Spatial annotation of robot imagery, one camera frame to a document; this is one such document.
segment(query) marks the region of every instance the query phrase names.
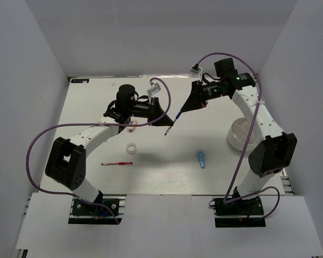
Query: red marker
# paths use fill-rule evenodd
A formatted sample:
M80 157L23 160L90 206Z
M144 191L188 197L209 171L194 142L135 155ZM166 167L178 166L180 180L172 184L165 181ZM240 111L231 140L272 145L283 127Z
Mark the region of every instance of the red marker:
M112 165L133 165L133 162L118 162L118 163L102 163L102 166L112 166Z

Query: white bowl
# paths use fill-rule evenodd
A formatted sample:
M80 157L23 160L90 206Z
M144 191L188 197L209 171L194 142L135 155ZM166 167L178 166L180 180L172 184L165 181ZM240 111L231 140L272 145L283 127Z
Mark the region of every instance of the white bowl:
M227 133L227 140L231 144L231 146L238 151L242 151L245 141L247 140L249 129L250 124L244 117L235 120ZM256 138L254 136L254 133L252 133L247 146L247 152L252 151L255 148Z

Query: white enclosure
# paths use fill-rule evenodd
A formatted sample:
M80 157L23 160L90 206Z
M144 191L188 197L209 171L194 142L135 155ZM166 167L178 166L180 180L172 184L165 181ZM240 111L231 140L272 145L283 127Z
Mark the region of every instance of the white enclosure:
M27 3L66 75L75 77L184 74L213 51L235 53L260 70L296 0ZM214 71L212 62L204 68Z

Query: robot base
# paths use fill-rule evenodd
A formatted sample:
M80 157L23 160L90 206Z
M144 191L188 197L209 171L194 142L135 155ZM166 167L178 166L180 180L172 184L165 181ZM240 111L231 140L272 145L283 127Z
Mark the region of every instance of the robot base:
M265 227L264 211L261 199L256 197L245 201L225 204L224 198L213 199L215 227Z
M119 216L120 199L116 198L103 198L104 205L111 209L115 216ZM71 215L68 219L69 224L100 224L100 225L116 225L115 220L111 215L96 219L95 217L106 212L98 206L90 206L82 203L79 199L73 200Z

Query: white tabletop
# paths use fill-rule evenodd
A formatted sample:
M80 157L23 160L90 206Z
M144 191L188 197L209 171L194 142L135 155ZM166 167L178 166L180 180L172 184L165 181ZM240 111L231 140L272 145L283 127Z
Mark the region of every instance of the white tabletop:
M172 102L168 113L173 120L189 96L193 78L164 78ZM148 78L91 78L89 83L71 83L62 110L60 124L95 123L116 98L118 87L133 85L140 95L146 94ZM156 94L163 109L167 106L166 90ZM209 101L207 108L181 115L167 136L167 127L139 127L133 133L124 130L94 150L87 159L86 178L104 194L183 194L224 195L231 181L240 152L226 139L232 122L242 117L239 108L222 97ZM139 123L146 119L135 118ZM85 127L57 129L55 137L69 138ZM137 153L129 155L126 145L133 142ZM201 169L197 151L205 155L206 168ZM245 156L235 185L249 169ZM132 161L132 166L101 166L101 163ZM276 186L284 194L280 177L267 185ZM41 187L48 190L66 188L43 176ZM275 192L266 191L266 195Z

